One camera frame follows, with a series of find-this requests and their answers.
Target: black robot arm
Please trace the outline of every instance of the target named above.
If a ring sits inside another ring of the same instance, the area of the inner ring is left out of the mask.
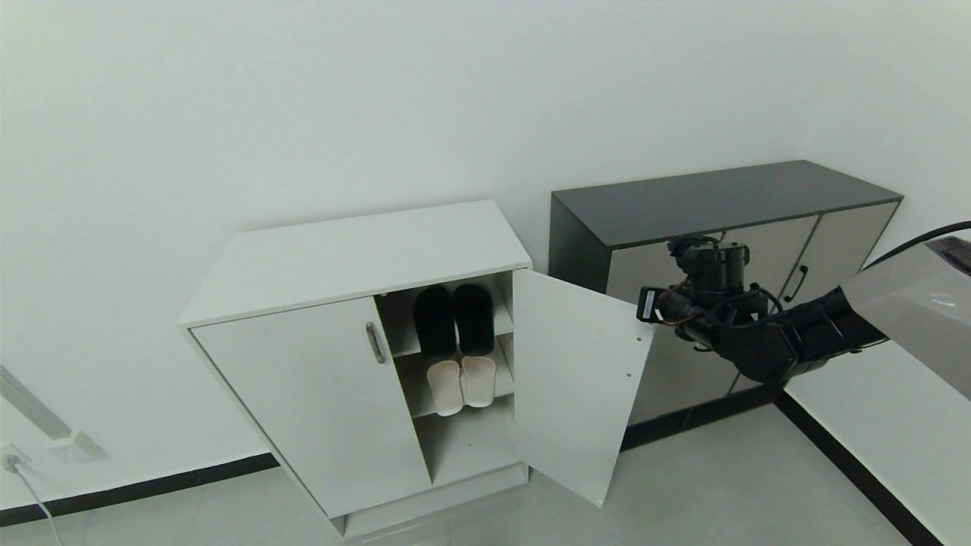
[[[749,379],[782,381],[887,340],[854,312],[842,289],[785,311],[758,285],[745,290],[745,245],[686,236],[668,250],[686,278],[666,289],[641,288],[638,319],[673,326],[696,350],[714,351]]]

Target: floor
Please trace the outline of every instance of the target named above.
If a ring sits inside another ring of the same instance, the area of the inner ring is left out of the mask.
[[[280,469],[57,518],[65,546],[324,544]],[[46,522],[0,529],[50,546]],[[367,546],[907,544],[779,410],[766,406],[620,455],[602,509],[534,472],[527,486],[411,522]]]

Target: cabinet top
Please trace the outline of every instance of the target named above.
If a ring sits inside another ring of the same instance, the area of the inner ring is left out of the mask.
[[[179,326],[232,321],[530,267],[494,201],[239,233]]]
[[[903,198],[802,160],[565,189],[552,196],[612,249]]]

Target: cabinet handle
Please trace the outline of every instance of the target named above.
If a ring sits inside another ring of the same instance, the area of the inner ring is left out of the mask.
[[[802,288],[802,284],[806,282],[806,274],[809,273],[809,266],[800,265],[799,271],[802,273],[802,279],[799,279],[799,284],[796,285],[795,290],[792,292],[792,294],[783,298],[783,301],[785,303],[789,303],[790,301],[795,299],[795,295],[799,293],[799,289]]]
[[[367,330],[367,338],[371,342],[371,350],[374,351],[374,358],[378,364],[385,363],[385,354],[381,352],[381,345],[378,343],[378,334],[374,330],[374,323],[368,323],[364,329]]]

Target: open cabinet door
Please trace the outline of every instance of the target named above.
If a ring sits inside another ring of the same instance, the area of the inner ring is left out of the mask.
[[[636,306],[513,273],[519,458],[603,506],[651,347]]]

